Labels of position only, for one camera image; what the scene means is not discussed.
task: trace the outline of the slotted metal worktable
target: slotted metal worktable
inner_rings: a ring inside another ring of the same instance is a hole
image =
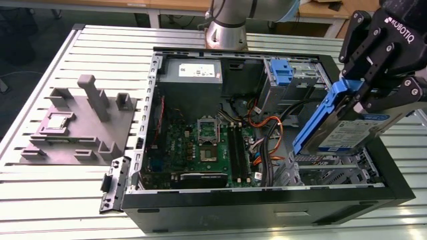
[[[326,54],[338,62],[343,42],[298,36],[249,34],[251,51]],[[108,97],[128,92],[145,106],[147,75],[155,46],[203,48],[201,31],[87,25],[72,30],[11,129],[0,143],[0,239],[413,239],[427,238],[427,129],[421,111],[398,123],[382,140],[417,199],[379,209],[334,226],[182,232],[146,235],[123,214],[99,215],[102,178],[108,166],[20,165],[20,152],[39,127],[54,87],[78,87],[80,74],[96,77]],[[142,118],[135,113],[134,120]],[[137,133],[138,123],[130,133]],[[135,145],[135,136],[127,145]]]

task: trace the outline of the open computer tower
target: open computer tower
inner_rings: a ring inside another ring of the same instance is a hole
[[[112,161],[100,213],[145,232],[341,224],[414,199],[382,140],[353,156],[294,155],[339,69],[327,55],[155,48],[132,155]],[[298,102],[258,161],[266,127]]]

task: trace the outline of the blue drive bay bracket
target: blue drive bay bracket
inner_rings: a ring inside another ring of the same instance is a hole
[[[287,86],[291,84],[294,78],[294,69],[285,59],[273,59],[270,70],[275,77],[278,86]]]
[[[306,123],[294,140],[294,152],[297,155],[301,153],[306,142],[314,135],[315,131],[319,129],[323,121],[335,111],[337,104],[342,101],[345,96],[351,95],[359,90],[362,84],[363,81],[361,80],[347,80],[345,78],[334,83],[333,88],[330,89],[317,111],[314,112],[309,122]]]

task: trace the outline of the case hinge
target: case hinge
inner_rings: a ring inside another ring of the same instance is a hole
[[[100,190],[104,192],[99,207],[100,214],[123,213],[122,201],[126,192],[131,158],[119,157],[111,162],[108,174],[102,180]]]

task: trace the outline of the robotiq logo text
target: robotiq logo text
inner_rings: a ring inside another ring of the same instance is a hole
[[[407,40],[407,43],[411,44],[411,42],[415,39],[415,36],[413,35],[407,27],[403,26],[403,24],[397,20],[394,20],[391,17],[387,17],[385,22],[387,24],[391,24],[395,27],[395,29],[399,31],[399,33],[403,35],[405,39]]]

